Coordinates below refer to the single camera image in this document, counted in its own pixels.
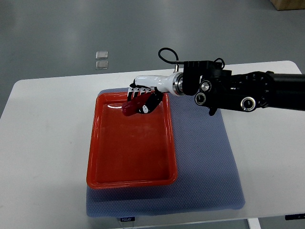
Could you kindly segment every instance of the orange plastic tray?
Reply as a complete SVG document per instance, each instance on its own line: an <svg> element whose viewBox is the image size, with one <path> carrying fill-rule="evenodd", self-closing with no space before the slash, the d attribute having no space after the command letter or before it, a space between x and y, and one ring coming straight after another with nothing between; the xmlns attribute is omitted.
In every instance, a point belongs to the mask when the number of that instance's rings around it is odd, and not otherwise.
<svg viewBox="0 0 305 229"><path fill-rule="evenodd" d="M87 184L93 189L169 185L177 166L168 96L150 114L126 117L127 93L104 93L95 106Z"/></svg>

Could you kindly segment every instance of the robotic hand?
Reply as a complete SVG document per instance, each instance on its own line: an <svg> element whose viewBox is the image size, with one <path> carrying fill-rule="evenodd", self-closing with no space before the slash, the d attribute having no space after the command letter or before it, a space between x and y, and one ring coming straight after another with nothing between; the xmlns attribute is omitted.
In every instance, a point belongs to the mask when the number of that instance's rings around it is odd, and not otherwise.
<svg viewBox="0 0 305 229"><path fill-rule="evenodd" d="M172 51L176 61L161 56L163 50ZM276 107L305 111L305 75L252 72L232 75L224 70L221 58L215 61L180 62L176 52L162 48L159 57L175 64L170 76L138 76L128 90L127 102L122 105L126 116L152 112L162 101L163 93L194 95L195 103L210 109L214 115L218 108L251 112L256 108ZM179 72L183 64L183 73Z"/></svg>

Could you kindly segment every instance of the cable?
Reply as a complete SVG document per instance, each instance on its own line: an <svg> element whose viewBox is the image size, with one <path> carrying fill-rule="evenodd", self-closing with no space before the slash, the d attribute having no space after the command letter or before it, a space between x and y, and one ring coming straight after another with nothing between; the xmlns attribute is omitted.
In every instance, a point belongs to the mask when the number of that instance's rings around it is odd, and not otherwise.
<svg viewBox="0 0 305 229"><path fill-rule="evenodd" d="M168 50L168 51L171 51L175 57L176 57L176 61L168 61L167 59L165 59L164 57L161 56L161 52L164 51L164 50ZM178 58L178 54L171 48L161 48L159 51L158 51L158 56L160 57L161 60L163 60L164 62L166 63L170 63L170 64L184 64L184 62L182 61L179 61L179 58Z"/></svg>
<svg viewBox="0 0 305 229"><path fill-rule="evenodd" d="M214 62L217 62L217 61L221 61L221 63L222 63L221 69L224 69L224 67L225 67L224 60L222 58L217 58L216 60L214 60Z"/></svg>

